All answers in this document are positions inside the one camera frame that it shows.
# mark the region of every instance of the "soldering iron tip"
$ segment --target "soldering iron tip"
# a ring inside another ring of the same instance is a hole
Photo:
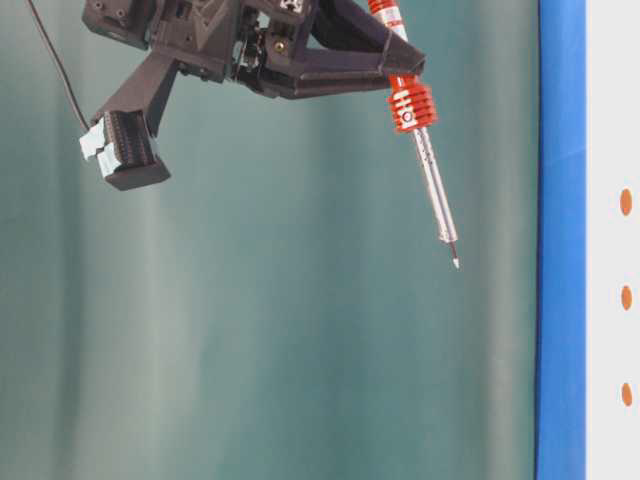
[[[460,258],[458,258],[458,252],[456,251],[456,242],[451,242],[449,244],[451,247],[451,255],[453,256],[453,264],[456,267],[456,270],[460,270]]]

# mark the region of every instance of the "white panel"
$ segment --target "white panel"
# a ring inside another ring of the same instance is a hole
[[[587,11],[587,478],[640,478],[640,4]],[[635,210],[620,210],[624,188]],[[635,304],[622,307],[624,285]],[[629,383],[633,404],[625,406]]]

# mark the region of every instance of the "metal shaft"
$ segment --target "metal shaft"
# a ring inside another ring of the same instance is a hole
[[[438,161],[431,145],[429,132],[426,128],[413,131],[413,140],[416,144],[418,161],[423,173],[427,192],[433,206],[433,213],[438,224],[438,238],[445,243],[454,243],[458,240],[458,232],[453,222],[449,201],[440,176]]]

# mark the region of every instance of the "black cable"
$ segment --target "black cable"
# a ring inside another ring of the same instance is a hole
[[[38,11],[36,10],[36,7],[33,5],[33,2],[31,0],[25,0],[25,2],[27,4],[27,7],[29,8],[29,11],[31,12],[31,16],[33,17],[34,23],[38,28],[38,33],[40,34],[40,37],[44,42],[44,46],[49,52],[49,55],[51,55],[51,59],[53,60],[53,63],[56,66],[56,69],[58,70],[58,74],[60,75],[60,79],[64,84],[64,90],[65,90],[65,93],[67,94],[67,99],[71,104],[71,108],[73,109],[73,113],[76,115],[76,118],[78,119],[82,127],[88,131],[89,124],[87,123],[87,121],[84,118],[84,115],[82,115],[82,112],[80,111],[80,107],[78,106],[78,100],[76,99],[76,96],[73,93],[73,89],[71,88],[71,83],[69,82],[69,77],[67,76],[67,72],[62,66],[62,62],[60,61],[60,57],[58,57],[58,53],[56,52],[56,49],[53,48],[53,44],[49,39],[49,35],[47,35],[47,31],[45,30],[44,25],[42,24],[42,20],[40,20]]]

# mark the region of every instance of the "red handle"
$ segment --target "red handle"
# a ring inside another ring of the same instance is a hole
[[[406,39],[404,22],[396,0],[369,0],[369,10],[387,28]],[[391,114],[399,133],[429,127],[438,121],[431,88],[415,76],[391,76]]]

